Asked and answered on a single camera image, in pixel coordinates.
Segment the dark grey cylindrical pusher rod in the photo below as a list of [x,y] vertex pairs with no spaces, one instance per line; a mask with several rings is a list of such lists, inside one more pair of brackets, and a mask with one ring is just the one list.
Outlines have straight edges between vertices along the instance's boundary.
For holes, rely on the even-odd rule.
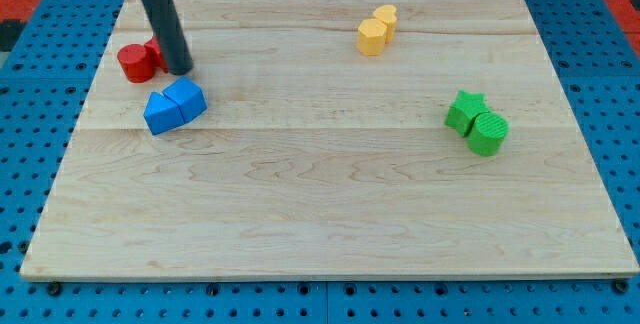
[[141,0],[169,73],[185,75],[193,59],[174,0]]

